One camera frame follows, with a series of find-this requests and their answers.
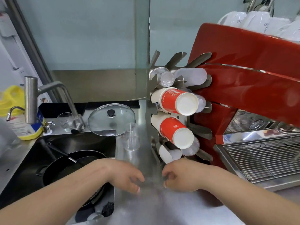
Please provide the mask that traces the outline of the person's left hand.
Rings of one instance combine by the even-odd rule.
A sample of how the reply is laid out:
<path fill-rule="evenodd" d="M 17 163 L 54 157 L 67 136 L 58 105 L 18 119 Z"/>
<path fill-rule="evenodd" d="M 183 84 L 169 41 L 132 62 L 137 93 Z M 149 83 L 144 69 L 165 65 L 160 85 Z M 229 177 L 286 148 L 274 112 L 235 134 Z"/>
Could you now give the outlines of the person's left hand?
<path fill-rule="evenodd" d="M 110 158 L 104 159 L 103 163 L 106 168 L 105 180 L 115 188 L 124 190 L 126 182 L 145 181 L 142 172 L 130 162 Z"/>

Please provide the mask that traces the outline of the person's right hand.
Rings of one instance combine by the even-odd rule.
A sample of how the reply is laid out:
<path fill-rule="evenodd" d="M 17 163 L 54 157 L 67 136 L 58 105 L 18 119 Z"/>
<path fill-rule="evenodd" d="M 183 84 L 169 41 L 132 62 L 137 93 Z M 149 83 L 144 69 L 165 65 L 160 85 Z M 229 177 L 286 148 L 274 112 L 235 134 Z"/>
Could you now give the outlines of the person's right hand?
<path fill-rule="evenodd" d="M 163 177 L 177 179 L 181 192 L 193 192 L 205 189 L 206 171 L 208 165 L 189 159 L 179 159 L 165 165 L 162 171 Z"/>

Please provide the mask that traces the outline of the person's left forearm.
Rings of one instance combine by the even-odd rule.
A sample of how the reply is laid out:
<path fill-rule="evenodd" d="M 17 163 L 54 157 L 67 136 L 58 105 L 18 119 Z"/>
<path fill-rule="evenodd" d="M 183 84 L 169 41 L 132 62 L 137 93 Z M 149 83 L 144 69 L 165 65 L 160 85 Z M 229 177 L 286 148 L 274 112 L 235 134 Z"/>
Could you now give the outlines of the person's left forearm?
<path fill-rule="evenodd" d="M 116 159 L 99 159 L 0 210 L 0 225 L 64 225 L 105 183 Z"/>

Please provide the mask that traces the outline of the white paper cup stack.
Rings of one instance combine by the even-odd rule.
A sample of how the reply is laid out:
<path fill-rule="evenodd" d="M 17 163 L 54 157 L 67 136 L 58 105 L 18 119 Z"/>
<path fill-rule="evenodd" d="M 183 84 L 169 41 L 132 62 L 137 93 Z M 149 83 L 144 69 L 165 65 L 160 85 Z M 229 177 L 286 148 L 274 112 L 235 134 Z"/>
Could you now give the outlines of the white paper cup stack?
<path fill-rule="evenodd" d="M 182 157 L 182 151 L 180 149 L 169 149 L 166 143 L 161 144 L 158 153 L 165 164 L 171 163 Z"/>

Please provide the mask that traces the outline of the clear plastic cup stack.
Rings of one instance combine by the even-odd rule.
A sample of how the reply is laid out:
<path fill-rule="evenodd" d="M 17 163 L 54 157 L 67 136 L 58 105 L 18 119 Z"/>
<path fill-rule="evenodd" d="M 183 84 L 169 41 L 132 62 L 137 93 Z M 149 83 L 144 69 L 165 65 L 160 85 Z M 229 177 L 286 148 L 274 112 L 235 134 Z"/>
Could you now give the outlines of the clear plastic cup stack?
<path fill-rule="evenodd" d="M 181 149 L 181 151 L 182 151 L 182 155 L 184 155 L 186 157 L 190 157 L 190 156 L 197 154 L 199 149 L 200 149 L 199 140 L 197 137 L 194 136 L 192 145 L 186 149 Z"/>
<path fill-rule="evenodd" d="M 197 108 L 197 110 L 196 110 L 196 113 L 200 113 L 200 112 L 202 112 L 204 109 L 205 109 L 205 107 L 206 107 L 206 100 L 205 100 L 205 98 L 204 97 L 202 97 L 202 96 L 200 96 L 200 95 L 198 95 L 198 94 L 196 94 L 196 93 L 193 93 L 196 97 L 197 97 L 197 99 L 198 99 L 198 108 Z"/>
<path fill-rule="evenodd" d="M 155 68 L 150 73 L 150 80 L 152 80 L 155 75 L 157 75 L 158 79 L 158 86 L 156 88 L 162 89 L 171 87 L 175 82 L 174 74 L 165 67 Z"/>

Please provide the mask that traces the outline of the metal spoon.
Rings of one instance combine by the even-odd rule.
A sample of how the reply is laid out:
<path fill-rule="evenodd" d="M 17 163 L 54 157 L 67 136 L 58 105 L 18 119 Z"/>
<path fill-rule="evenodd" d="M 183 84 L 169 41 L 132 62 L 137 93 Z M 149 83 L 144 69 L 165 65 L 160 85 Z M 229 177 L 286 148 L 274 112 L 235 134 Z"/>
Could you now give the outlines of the metal spoon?
<path fill-rule="evenodd" d="M 97 210 L 88 216 L 87 221 L 99 220 L 99 219 L 103 219 L 103 218 L 104 218 L 104 216 L 103 216 L 102 210 Z"/>

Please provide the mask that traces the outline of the red paper cup stack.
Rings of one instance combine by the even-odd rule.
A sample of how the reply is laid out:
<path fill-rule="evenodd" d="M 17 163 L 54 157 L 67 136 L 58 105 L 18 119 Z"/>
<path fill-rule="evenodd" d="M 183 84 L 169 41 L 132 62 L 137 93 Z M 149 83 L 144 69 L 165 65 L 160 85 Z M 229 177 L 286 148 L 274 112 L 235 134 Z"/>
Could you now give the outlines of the red paper cup stack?
<path fill-rule="evenodd" d="M 154 91 L 150 96 L 151 103 L 157 103 L 159 111 L 184 116 L 193 115 L 199 106 L 199 100 L 193 93 L 175 87 L 166 87 Z"/>
<path fill-rule="evenodd" d="M 159 111 L 151 116 L 152 126 L 159 134 L 179 149 L 189 148 L 194 142 L 194 134 L 177 118 Z"/>

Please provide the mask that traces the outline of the glass pot lid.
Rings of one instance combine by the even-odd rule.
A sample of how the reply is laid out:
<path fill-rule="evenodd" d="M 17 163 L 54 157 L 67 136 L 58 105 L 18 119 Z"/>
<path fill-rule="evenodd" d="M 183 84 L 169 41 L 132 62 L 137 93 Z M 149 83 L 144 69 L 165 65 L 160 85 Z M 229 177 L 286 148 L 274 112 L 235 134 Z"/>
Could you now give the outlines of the glass pot lid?
<path fill-rule="evenodd" d="M 99 136 L 119 136 L 125 133 L 129 123 L 136 121 L 134 111 L 120 103 L 110 103 L 95 109 L 89 116 L 87 126 Z"/>

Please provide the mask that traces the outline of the small drinking glass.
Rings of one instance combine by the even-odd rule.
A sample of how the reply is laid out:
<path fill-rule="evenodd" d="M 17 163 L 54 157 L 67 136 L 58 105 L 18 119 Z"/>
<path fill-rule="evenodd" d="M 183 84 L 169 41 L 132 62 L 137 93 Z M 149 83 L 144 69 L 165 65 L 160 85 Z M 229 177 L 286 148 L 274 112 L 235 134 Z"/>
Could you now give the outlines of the small drinking glass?
<path fill-rule="evenodd" d="M 72 129 L 75 128 L 75 122 L 73 118 L 73 114 L 71 112 L 64 112 L 58 115 L 58 120 L 61 127 L 66 132 L 70 132 Z"/>

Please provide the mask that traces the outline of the frosted plastic cup stack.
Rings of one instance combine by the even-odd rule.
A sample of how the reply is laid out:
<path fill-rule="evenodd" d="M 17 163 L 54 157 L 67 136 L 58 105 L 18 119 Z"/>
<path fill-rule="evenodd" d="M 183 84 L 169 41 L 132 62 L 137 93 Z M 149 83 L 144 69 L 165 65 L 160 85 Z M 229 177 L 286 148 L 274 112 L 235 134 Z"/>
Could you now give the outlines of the frosted plastic cup stack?
<path fill-rule="evenodd" d="M 201 85 L 207 79 L 207 72 L 203 68 L 180 68 L 174 71 L 173 74 L 175 78 L 183 76 L 183 79 L 186 81 L 183 84 L 183 88 Z"/>

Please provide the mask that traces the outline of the yellow and blue packet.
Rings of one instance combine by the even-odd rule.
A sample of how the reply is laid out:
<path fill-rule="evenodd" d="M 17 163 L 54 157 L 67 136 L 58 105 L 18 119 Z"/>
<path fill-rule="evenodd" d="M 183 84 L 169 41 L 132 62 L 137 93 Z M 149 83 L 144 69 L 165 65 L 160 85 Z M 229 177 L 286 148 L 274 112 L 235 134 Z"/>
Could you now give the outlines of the yellow and blue packet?
<path fill-rule="evenodd" d="M 9 128 L 21 140 L 33 140 L 44 131 L 43 124 L 45 124 L 45 119 L 41 111 L 38 111 L 36 122 L 34 124 L 28 124 L 25 122 L 24 112 L 19 110 L 11 115 L 7 123 Z"/>

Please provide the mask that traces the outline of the red espresso machine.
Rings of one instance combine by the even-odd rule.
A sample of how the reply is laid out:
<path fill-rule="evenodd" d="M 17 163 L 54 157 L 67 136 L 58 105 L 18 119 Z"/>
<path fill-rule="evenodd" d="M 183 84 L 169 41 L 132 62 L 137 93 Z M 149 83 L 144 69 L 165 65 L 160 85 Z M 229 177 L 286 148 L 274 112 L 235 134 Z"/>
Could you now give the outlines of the red espresso machine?
<path fill-rule="evenodd" d="M 273 192 L 300 187 L 300 45 L 204 23 L 188 67 L 208 75 L 191 87 L 208 102 L 187 118 L 197 160 Z"/>

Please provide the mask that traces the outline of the steel kitchen faucet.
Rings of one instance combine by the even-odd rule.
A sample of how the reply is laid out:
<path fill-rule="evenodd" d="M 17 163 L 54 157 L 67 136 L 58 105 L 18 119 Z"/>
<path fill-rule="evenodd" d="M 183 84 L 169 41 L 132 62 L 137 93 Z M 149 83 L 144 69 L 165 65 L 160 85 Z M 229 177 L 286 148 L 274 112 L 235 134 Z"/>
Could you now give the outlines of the steel kitchen faucet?
<path fill-rule="evenodd" d="M 60 81 L 54 81 L 38 87 L 38 79 L 36 77 L 25 76 L 25 122 L 28 124 L 34 124 L 36 122 L 38 113 L 38 96 L 56 88 L 61 88 L 63 90 L 69 108 L 75 118 L 76 126 L 71 130 L 71 133 L 80 133 L 85 128 L 83 118 L 78 113 L 68 89 Z"/>

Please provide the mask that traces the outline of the glass partition panel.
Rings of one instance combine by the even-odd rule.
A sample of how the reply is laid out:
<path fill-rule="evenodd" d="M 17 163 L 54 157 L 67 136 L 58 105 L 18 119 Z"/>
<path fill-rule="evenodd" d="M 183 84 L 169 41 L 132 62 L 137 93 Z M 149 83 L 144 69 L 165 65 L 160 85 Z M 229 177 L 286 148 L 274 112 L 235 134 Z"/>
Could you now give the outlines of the glass partition panel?
<path fill-rule="evenodd" d="M 150 3 L 151 0 L 134 0 L 134 38 L 136 99 L 147 97 L 150 64 Z"/>

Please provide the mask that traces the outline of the yellow plastic bag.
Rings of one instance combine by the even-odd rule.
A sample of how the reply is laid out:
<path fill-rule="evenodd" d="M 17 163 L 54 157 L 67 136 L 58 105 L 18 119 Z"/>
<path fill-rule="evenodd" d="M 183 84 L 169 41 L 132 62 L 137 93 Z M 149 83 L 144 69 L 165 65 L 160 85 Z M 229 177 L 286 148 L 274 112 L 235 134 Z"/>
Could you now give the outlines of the yellow plastic bag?
<path fill-rule="evenodd" d="M 0 117 L 6 117 L 10 109 L 15 106 L 25 108 L 25 93 L 22 87 L 12 85 L 0 91 Z"/>

